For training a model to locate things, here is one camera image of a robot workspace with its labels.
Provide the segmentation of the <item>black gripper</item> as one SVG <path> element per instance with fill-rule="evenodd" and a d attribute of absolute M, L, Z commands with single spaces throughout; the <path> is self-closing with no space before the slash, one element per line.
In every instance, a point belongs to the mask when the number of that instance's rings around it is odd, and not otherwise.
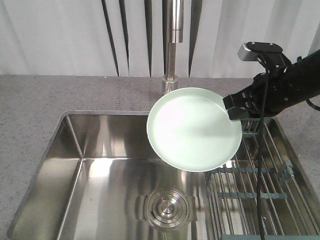
<path fill-rule="evenodd" d="M 303 87 L 302 57 L 292 63 L 275 43 L 252 41 L 246 46 L 257 53 L 257 62 L 265 72 L 257 74 L 245 89 L 222 99 L 229 119 L 273 117 L 297 104 Z"/>

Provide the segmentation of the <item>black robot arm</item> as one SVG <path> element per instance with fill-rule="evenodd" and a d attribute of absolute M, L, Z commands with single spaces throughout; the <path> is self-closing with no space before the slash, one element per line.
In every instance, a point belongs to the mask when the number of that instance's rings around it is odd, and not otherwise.
<path fill-rule="evenodd" d="M 258 62 L 265 71 L 251 85 L 223 98 L 230 120 L 274 117 L 320 94 L 318 50 L 292 63 L 276 43 L 249 41 L 241 45 L 238 57 Z"/>

